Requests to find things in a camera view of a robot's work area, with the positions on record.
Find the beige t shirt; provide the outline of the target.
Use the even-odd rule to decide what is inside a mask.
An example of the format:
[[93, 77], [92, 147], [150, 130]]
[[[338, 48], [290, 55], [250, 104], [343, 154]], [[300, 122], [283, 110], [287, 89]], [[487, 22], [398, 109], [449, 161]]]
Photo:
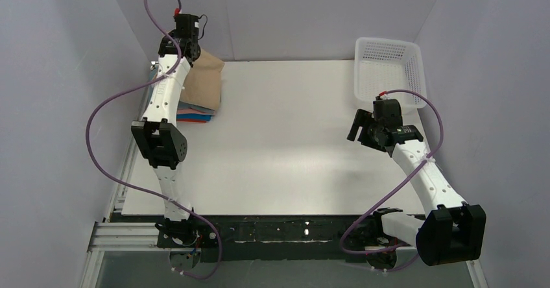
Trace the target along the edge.
[[224, 66], [221, 59], [202, 50], [185, 78], [180, 102], [217, 111], [221, 104]]

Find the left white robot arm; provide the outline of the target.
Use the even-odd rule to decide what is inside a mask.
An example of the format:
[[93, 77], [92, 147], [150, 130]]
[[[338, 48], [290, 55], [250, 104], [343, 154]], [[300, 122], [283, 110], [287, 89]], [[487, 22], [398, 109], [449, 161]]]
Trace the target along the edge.
[[149, 104], [141, 119], [131, 126], [140, 153], [152, 167], [162, 195], [167, 197], [164, 220], [156, 227], [166, 238], [183, 246], [194, 245], [198, 232], [187, 222], [190, 201], [179, 199], [176, 175], [187, 154], [187, 140], [177, 128], [176, 117], [185, 78], [200, 55], [199, 19], [192, 14], [174, 16], [175, 29], [160, 43], [156, 83]]

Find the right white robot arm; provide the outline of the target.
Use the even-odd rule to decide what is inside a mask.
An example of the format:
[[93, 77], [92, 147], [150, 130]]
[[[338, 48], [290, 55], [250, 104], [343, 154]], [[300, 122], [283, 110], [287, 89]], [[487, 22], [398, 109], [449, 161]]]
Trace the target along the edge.
[[459, 195], [429, 156], [424, 137], [404, 125], [396, 99], [377, 99], [371, 112], [358, 109], [347, 139], [386, 152], [406, 174], [425, 214], [417, 219], [400, 210], [376, 211], [379, 229], [415, 247], [429, 266], [476, 260], [481, 255], [486, 213]]

